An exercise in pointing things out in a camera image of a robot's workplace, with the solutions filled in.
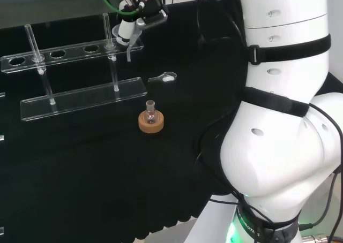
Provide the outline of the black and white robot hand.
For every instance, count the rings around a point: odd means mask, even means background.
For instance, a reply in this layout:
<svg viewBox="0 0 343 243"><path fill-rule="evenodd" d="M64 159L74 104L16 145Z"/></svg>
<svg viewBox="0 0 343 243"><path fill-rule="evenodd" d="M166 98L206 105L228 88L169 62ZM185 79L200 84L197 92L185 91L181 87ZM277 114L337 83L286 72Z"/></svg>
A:
<svg viewBox="0 0 343 243"><path fill-rule="evenodd" d="M165 22L168 10L160 0L121 0L116 42L127 48L142 31Z"/></svg>

